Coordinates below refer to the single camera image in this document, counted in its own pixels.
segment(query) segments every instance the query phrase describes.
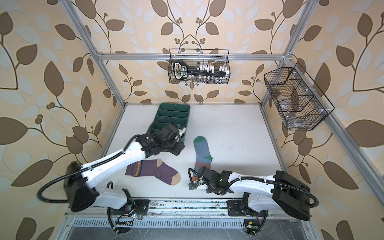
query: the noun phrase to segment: black wire basket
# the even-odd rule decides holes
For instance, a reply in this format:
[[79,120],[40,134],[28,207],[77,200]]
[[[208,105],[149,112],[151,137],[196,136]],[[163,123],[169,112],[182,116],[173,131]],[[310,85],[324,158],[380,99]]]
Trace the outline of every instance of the black wire basket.
[[228,55],[224,49],[170,49],[169,82],[228,84]]
[[[308,86],[301,77],[302,67],[283,67],[264,74],[264,81],[283,124],[287,130],[313,130],[333,110],[327,96],[309,76],[314,86]],[[330,106],[325,106],[316,97],[325,97]]]

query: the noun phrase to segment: hanging wire basket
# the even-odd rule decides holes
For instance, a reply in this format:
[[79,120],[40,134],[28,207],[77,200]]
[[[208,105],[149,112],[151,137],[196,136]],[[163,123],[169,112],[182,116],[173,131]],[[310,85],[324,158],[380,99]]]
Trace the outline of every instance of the hanging wire basket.
[[231,75],[228,55],[229,50],[224,49],[172,48],[169,82],[228,84]]
[[[313,81],[308,86],[301,77],[305,70],[296,64],[293,68],[283,67],[264,74],[265,85],[283,124],[287,130],[313,130],[335,107],[321,88]],[[325,106],[316,97],[325,98]]]

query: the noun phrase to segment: green tray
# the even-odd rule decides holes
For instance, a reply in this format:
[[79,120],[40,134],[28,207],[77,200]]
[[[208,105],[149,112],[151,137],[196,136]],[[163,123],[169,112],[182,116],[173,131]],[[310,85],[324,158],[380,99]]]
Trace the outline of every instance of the green tray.
[[[175,124],[181,123],[187,128],[190,108],[191,106],[187,104],[161,103],[157,109],[154,120],[157,118],[168,117],[172,119]],[[155,133],[161,130],[165,125],[172,123],[170,119],[162,119],[156,122],[150,133]],[[183,138],[181,138],[182,142],[184,142],[185,134],[186,132],[184,133]]]

